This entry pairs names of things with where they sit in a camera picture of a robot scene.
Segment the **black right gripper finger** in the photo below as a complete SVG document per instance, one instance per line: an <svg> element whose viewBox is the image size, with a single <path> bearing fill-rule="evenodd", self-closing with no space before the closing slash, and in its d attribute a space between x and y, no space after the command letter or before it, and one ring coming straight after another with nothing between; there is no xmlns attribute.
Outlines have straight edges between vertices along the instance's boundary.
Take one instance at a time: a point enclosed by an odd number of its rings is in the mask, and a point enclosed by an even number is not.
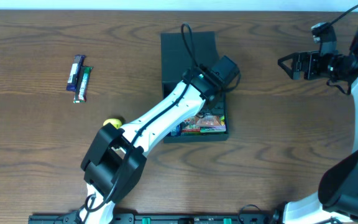
<svg viewBox="0 0 358 224"><path fill-rule="evenodd" d="M288 67L284 64L283 61L278 61L278 66L284 70L284 72L292 79L292 80L299 80L300 79L300 71L297 69L296 65L293 63L291 67Z"/></svg>
<svg viewBox="0 0 358 224"><path fill-rule="evenodd" d="M277 62L278 62L278 64L281 64L281 63L283 63L284 61L287 61L287 60L292 59L293 57L294 57L294 53L289 54L289 55L286 55L286 56L284 56L284 57L278 59Z"/></svg>

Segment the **yellow green Pretz box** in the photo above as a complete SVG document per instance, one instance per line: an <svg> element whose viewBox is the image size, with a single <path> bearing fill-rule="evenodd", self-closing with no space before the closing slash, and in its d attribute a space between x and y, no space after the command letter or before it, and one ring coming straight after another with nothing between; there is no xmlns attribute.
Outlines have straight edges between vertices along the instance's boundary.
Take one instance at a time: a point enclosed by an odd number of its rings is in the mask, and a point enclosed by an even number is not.
<svg viewBox="0 0 358 224"><path fill-rule="evenodd" d="M200 118L196 124L201 133L224 133L226 132L225 117L218 115L206 115Z"/></svg>

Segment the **green gummy worms bag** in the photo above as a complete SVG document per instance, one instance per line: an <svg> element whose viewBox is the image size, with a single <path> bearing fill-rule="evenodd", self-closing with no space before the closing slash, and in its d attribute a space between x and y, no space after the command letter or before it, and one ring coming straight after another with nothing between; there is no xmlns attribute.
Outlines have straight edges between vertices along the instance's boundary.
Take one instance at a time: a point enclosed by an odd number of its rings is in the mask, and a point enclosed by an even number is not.
<svg viewBox="0 0 358 224"><path fill-rule="evenodd" d="M192 116L180 124L180 134L182 136L201 134L201 128L197 125L199 117Z"/></svg>

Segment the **blue cookie package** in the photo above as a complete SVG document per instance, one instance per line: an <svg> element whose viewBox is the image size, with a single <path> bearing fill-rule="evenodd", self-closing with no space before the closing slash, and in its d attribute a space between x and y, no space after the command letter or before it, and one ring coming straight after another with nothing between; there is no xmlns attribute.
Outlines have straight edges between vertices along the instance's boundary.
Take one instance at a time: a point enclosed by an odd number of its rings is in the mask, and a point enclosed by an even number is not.
<svg viewBox="0 0 358 224"><path fill-rule="evenodd" d="M177 125L175 128L173 128L171 131L170 131L170 135L175 137L175 136L179 136L181 134L181 125Z"/></svg>

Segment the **dark green flip-lid box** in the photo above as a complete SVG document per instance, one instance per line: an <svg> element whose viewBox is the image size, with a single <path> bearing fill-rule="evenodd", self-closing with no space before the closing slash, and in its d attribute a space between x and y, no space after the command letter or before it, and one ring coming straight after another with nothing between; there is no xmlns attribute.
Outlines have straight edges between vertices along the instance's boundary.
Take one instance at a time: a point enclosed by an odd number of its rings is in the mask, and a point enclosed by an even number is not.
<svg viewBox="0 0 358 224"><path fill-rule="evenodd" d="M182 80L182 75L191 66L191 58L184 46L180 33L162 33L162 94L166 98ZM194 32L193 40L196 50L196 60L207 67L212 67L218 60L215 32ZM163 142L188 143L188 142L212 142L225 141L229 138L229 131L223 133L189 134L164 137Z"/></svg>

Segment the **yellow candy canister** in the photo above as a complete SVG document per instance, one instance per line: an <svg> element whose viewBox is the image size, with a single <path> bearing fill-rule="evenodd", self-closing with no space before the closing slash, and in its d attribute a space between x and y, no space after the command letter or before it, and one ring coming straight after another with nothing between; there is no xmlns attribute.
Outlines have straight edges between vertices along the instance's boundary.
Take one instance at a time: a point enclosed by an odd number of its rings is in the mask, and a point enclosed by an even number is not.
<svg viewBox="0 0 358 224"><path fill-rule="evenodd" d="M119 129L122 126L122 121L117 118L109 118L104 121L103 126L106 126L107 124L113 125L116 129Z"/></svg>

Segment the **green white candy bar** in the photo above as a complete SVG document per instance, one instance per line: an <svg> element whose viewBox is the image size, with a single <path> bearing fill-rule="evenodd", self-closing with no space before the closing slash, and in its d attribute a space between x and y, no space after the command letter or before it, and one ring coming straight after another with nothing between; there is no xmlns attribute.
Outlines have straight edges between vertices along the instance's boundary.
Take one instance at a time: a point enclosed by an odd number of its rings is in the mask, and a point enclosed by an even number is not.
<svg viewBox="0 0 358 224"><path fill-rule="evenodd" d="M86 91L90 79L90 73L93 67L83 66L80 70L78 78L77 88L73 99L74 103L85 103L86 102Z"/></svg>

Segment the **brown Pocky box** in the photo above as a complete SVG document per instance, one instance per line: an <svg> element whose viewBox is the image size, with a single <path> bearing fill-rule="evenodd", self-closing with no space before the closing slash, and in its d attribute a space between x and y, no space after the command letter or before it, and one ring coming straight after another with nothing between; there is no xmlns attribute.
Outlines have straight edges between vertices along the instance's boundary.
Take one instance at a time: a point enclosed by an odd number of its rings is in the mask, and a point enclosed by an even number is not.
<svg viewBox="0 0 358 224"><path fill-rule="evenodd" d="M197 125L202 128L217 128L225 126L224 116L207 114L202 118L199 118Z"/></svg>

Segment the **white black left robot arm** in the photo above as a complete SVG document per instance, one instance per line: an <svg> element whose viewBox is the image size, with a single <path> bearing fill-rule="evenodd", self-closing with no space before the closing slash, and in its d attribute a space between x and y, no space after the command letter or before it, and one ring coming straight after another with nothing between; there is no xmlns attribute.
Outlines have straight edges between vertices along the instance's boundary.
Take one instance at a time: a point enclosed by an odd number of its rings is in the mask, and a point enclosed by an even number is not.
<svg viewBox="0 0 358 224"><path fill-rule="evenodd" d="M81 162L88 195L78 223L111 223L115 205L140 180L149 152L182 121L205 106L213 107L239 78L238 66L227 56L211 68L192 67L167 97L140 118L120 128L110 123L100 128Z"/></svg>

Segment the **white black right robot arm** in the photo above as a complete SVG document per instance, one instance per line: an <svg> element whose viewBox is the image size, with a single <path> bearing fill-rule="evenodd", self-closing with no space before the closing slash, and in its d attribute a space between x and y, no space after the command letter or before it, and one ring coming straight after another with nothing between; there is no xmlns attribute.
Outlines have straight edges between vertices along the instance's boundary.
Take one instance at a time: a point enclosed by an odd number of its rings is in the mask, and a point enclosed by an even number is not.
<svg viewBox="0 0 358 224"><path fill-rule="evenodd" d="M276 209L272 223L358 223L358 29L348 54L339 54L337 38L330 22L311 27L319 50L295 52L278 60L292 80L327 79L336 87L346 82L342 93L354 101L354 140L349 156L326 171L318 191Z"/></svg>

